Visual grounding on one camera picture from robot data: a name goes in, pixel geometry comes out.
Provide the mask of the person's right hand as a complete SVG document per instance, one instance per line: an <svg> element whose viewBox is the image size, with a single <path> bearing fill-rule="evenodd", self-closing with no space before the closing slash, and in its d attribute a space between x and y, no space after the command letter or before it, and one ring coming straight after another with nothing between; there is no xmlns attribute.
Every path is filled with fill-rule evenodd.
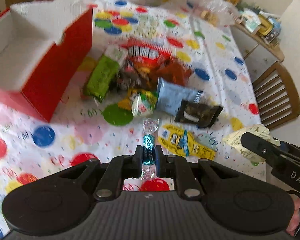
<svg viewBox="0 0 300 240"><path fill-rule="evenodd" d="M294 202L294 213L286 229L286 232L289 235L295 237L297 235L297 232L300 232L300 192L289 190L287 191L287 193L289 193Z"/></svg>

